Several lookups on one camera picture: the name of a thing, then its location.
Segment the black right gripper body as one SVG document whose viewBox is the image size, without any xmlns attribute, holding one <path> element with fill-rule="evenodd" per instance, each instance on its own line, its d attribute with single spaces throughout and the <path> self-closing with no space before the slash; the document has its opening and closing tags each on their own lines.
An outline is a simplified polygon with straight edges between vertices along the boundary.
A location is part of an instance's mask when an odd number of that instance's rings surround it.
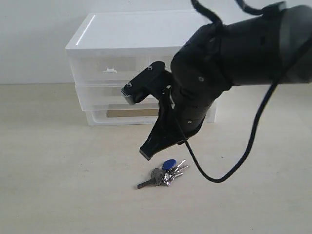
<svg viewBox="0 0 312 234">
<path fill-rule="evenodd" d="M 159 101 L 158 118 L 169 135 L 189 139 L 199 132 L 205 120 L 205 94 L 190 92 L 181 87 L 165 89 Z"/>
</svg>

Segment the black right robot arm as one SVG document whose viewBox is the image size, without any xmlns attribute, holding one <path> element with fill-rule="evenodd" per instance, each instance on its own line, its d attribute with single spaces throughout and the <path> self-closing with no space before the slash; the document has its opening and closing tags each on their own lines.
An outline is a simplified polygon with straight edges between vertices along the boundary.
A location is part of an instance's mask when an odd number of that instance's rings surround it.
<svg viewBox="0 0 312 234">
<path fill-rule="evenodd" d="M 200 130 L 214 101 L 234 86 L 310 83 L 312 8 L 285 2 L 254 9 L 251 18 L 224 24 L 198 1 L 194 8 L 211 22 L 201 26 L 174 55 L 170 71 L 155 61 L 133 80 L 132 102 L 158 100 L 158 118 L 140 147 L 151 159 Z"/>
</svg>

